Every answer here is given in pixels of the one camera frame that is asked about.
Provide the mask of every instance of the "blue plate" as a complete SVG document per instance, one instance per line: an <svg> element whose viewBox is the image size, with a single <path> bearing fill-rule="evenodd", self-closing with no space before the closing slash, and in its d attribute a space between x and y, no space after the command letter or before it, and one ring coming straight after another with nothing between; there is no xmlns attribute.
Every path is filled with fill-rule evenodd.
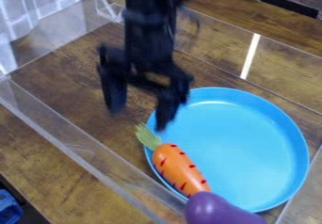
<svg viewBox="0 0 322 224"><path fill-rule="evenodd" d="M153 113L148 126L154 131ZM309 173L307 140L289 115L264 98L232 88L197 88L161 136L177 143L201 169L214 193L253 213L291 199ZM188 198L162 178L162 182Z"/></svg>

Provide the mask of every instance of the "toy carrot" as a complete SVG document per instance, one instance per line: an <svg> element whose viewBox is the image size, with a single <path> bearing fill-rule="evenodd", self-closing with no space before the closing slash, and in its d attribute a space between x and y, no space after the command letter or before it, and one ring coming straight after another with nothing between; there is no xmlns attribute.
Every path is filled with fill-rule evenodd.
<svg viewBox="0 0 322 224"><path fill-rule="evenodd" d="M153 134L145 124L138 126L137 137L154 151L154 167L180 192L190 198L201 191L212 191L201 171L178 145L162 144L162 139Z"/></svg>

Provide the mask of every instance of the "purple eggplant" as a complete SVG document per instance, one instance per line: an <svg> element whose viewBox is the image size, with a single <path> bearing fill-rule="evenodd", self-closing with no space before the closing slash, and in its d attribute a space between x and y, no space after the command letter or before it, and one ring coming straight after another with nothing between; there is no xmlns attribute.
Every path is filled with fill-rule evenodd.
<svg viewBox="0 0 322 224"><path fill-rule="evenodd" d="M188 224L268 224L266 220L230 204L212 192L197 193L185 208Z"/></svg>

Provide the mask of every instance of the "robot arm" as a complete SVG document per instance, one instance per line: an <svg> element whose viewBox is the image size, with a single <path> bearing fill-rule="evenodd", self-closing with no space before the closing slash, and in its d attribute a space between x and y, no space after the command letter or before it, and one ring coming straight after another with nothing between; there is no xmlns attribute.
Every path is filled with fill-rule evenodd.
<svg viewBox="0 0 322 224"><path fill-rule="evenodd" d="M173 59L177 10L185 0L126 0L125 50L106 45L99 47L98 72L105 101L113 113L126 104L128 85L133 85L158 98L158 130L176 118L181 104L186 103L193 76ZM152 72L169 78L169 85L149 80Z"/></svg>

